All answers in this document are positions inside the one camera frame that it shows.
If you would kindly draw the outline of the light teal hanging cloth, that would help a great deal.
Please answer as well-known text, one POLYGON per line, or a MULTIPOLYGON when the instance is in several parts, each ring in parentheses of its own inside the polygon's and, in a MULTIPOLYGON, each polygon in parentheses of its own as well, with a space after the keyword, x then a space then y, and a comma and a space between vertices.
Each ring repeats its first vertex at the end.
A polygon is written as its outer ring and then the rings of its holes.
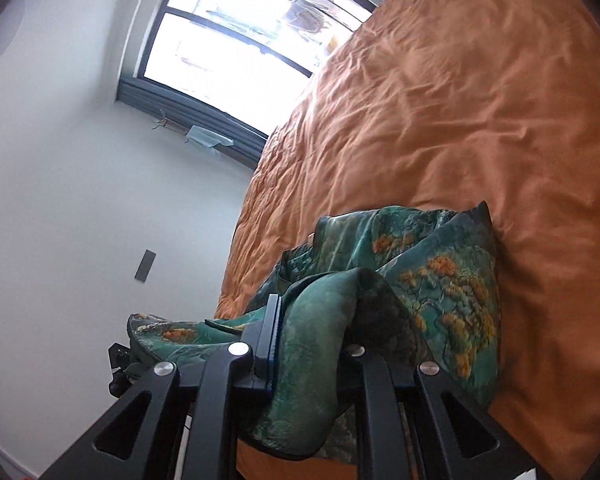
POLYGON ((215 157, 221 157, 224 148, 234 146, 232 139, 201 126, 191 126, 185 135, 185 142, 196 144, 215 157))

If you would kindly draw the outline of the pink garment outside window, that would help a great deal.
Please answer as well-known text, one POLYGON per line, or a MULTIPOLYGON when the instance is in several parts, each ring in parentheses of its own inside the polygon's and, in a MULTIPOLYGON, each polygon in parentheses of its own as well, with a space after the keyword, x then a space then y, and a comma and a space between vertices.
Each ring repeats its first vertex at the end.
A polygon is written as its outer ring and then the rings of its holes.
POLYGON ((327 27, 322 11, 306 0, 290 0, 285 20, 293 29, 309 35, 317 35, 327 27))

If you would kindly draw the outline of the green patterned brocade jacket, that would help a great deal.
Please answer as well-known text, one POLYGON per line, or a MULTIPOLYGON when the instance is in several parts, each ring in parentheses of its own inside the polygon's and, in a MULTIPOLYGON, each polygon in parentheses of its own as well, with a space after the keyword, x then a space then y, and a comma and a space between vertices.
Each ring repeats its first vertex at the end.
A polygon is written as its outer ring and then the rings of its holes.
POLYGON ((481 406, 498 380, 500 300, 486 204, 465 211, 388 206, 317 221, 309 243, 286 250, 238 318, 171 322, 134 314, 126 330, 137 380, 149 367, 204 362, 282 300, 273 399, 245 435, 260 451, 352 463, 354 421, 337 396, 346 344, 417 365, 437 362, 481 406))

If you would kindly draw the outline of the grey wall switch plate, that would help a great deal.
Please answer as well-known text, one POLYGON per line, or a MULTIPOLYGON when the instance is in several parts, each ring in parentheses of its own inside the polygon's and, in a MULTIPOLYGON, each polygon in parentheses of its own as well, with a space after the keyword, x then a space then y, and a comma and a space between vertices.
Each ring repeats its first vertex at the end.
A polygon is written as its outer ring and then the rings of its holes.
POLYGON ((134 275, 134 280, 141 282, 141 283, 145 283, 147 278, 148 278, 148 274, 152 268, 152 265, 155 262, 155 258, 156 258, 156 254, 149 249, 146 249, 143 257, 140 259, 140 264, 137 267, 137 270, 135 272, 134 275))

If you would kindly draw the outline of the left grey curtain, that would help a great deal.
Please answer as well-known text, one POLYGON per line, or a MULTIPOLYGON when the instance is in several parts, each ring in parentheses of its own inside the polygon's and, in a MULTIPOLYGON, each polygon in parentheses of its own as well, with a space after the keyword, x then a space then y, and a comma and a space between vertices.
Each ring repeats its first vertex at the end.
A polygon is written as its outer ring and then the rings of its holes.
POLYGON ((155 81, 128 76, 118 83, 117 100, 185 131, 196 126, 225 136, 233 144, 221 148, 223 153, 250 169, 258 166, 266 135, 218 108, 155 81))

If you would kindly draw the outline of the orange duvet on bed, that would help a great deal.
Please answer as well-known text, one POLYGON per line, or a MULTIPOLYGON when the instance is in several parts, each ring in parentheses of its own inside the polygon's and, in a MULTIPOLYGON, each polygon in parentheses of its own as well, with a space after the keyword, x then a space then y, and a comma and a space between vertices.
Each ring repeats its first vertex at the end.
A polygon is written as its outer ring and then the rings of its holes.
POLYGON ((582 0, 385 0, 268 138, 218 315, 326 214, 489 206, 492 415, 556 479, 600 452, 600 26, 582 0))

